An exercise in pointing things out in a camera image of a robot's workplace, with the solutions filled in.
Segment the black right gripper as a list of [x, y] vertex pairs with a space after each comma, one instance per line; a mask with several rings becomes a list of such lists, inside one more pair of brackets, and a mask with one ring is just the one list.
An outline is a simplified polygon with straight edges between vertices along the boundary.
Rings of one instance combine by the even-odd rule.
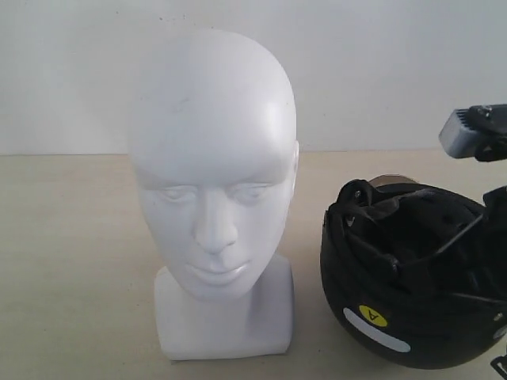
[[478, 162], [506, 159], [506, 104], [474, 105], [467, 110], [467, 120], [479, 133], [474, 158]]

